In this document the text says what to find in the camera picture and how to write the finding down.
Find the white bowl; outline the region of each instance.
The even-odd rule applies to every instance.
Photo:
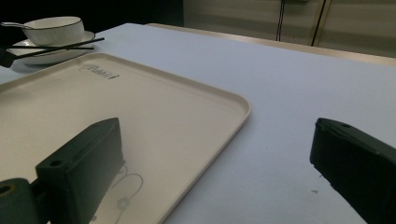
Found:
[[[63,46],[80,42],[84,24],[79,17],[52,17],[26,22],[33,29],[22,28],[26,37],[37,46]]]

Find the cable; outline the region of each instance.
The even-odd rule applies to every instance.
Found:
[[[311,46],[312,46],[312,47],[314,46],[314,44],[315,44],[315,39],[317,38],[318,28],[319,28],[319,25],[320,25],[320,20],[321,20],[321,17],[322,17],[322,15],[323,15],[323,10],[324,10],[324,6],[325,6],[325,5],[326,5],[326,0],[323,0],[323,5],[322,5],[321,10],[320,10],[320,14],[319,14],[319,18],[318,18],[317,27],[315,27],[314,37],[312,38],[312,42],[311,42]]]
[[[280,34],[282,32],[283,12],[285,11],[285,0],[280,3],[279,21],[277,22],[276,41],[280,41]]]

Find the logo on tray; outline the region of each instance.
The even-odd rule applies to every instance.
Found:
[[[92,72],[100,77],[105,77],[107,79],[112,79],[112,78],[116,78],[119,77],[120,75],[115,75],[112,74],[111,72],[101,69],[99,66],[97,65],[86,65],[81,67],[80,69],[78,69],[78,71],[89,71]]]

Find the tray rim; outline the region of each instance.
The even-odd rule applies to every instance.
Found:
[[[127,60],[121,57],[117,57],[111,54],[107,53],[90,53],[90,54],[85,54],[82,56],[79,56],[75,59],[71,59],[69,61],[63,62],[63,63],[58,63],[53,66],[44,68],[40,71],[36,71],[26,77],[21,77],[18,79],[11,80],[9,82],[0,84],[0,94],[2,94],[3,91],[7,90],[13,90],[14,88],[18,88],[20,84],[26,84],[29,82],[34,82],[35,80],[38,80],[42,77],[48,76],[52,74],[52,72],[57,72],[59,71],[59,68],[62,68],[63,66],[67,65],[73,65],[75,64],[76,61],[84,61],[84,60],[91,60],[95,58],[110,58],[112,60],[115,60],[117,62],[122,62],[122,63],[131,63],[132,65],[137,65],[139,66],[137,69],[148,69],[150,72],[154,71],[156,74],[155,76],[160,76],[163,77],[165,76],[166,79],[173,79],[177,82],[182,82],[188,85],[189,87],[195,87],[200,91],[211,91],[211,93],[214,93],[216,95],[220,95],[221,97],[225,97],[234,103],[238,104],[238,106],[241,106],[244,111],[244,116],[240,116],[240,121],[238,121],[237,125],[235,125],[233,131],[230,134],[227,134],[224,139],[221,141],[221,146],[216,148],[215,153],[213,153],[213,156],[209,158],[210,160],[205,161],[202,165],[202,167],[199,169],[199,172],[196,174],[196,176],[191,180],[191,182],[187,183],[187,186],[184,186],[181,192],[178,194],[178,196],[174,199],[173,203],[169,204],[169,207],[167,209],[162,210],[159,212],[159,221],[163,222],[166,220],[168,215],[172,213],[172,211],[177,207],[177,205],[181,202],[181,200],[187,195],[187,193],[191,190],[191,188],[194,186],[194,184],[202,177],[202,175],[206,172],[206,170],[211,166],[211,164],[216,160],[216,158],[219,156],[219,154],[222,152],[224,148],[227,147],[227,145],[233,140],[233,137],[238,134],[238,132],[241,130],[241,128],[244,126],[244,124],[247,122],[248,117],[251,112],[251,105],[250,102],[241,96],[240,94],[234,93],[232,91],[226,91],[222,88],[215,87],[213,85],[206,84],[202,81],[197,81],[192,78],[187,78],[187,77],[182,77],[167,71],[164,71],[162,69],[158,69],[152,66],[148,66],[142,63],[137,63],[131,60]]]

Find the white tray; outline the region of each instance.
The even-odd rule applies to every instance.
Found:
[[[118,117],[127,168],[92,223],[160,223],[249,112],[237,94],[103,53],[81,56],[0,86],[0,180],[33,181],[50,153]]]

